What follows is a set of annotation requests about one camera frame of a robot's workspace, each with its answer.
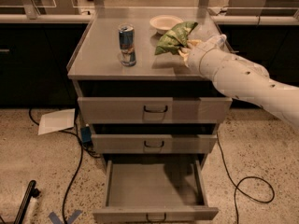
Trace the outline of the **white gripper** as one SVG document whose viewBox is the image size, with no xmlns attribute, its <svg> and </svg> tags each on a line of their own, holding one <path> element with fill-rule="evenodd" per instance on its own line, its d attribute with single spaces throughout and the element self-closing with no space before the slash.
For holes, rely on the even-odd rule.
<svg viewBox="0 0 299 224">
<path fill-rule="evenodd" d="M 191 39 L 187 41 L 187 45 L 192 49 L 180 48 L 178 50 L 185 66 L 193 74 L 197 74 L 208 80 L 228 75 L 233 69 L 229 61 L 231 54 L 219 49 L 215 44 L 210 42 L 200 43 L 200 39 Z"/>
</svg>

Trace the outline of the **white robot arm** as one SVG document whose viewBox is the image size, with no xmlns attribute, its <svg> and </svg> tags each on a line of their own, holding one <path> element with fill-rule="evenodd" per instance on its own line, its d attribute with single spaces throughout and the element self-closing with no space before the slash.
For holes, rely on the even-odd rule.
<svg viewBox="0 0 299 224">
<path fill-rule="evenodd" d="M 225 41 L 225 35 L 189 40 L 178 52 L 193 73 L 210 80 L 221 94 L 257 105 L 298 128 L 299 88 L 275 81 L 263 66 L 224 51 Z"/>
</svg>

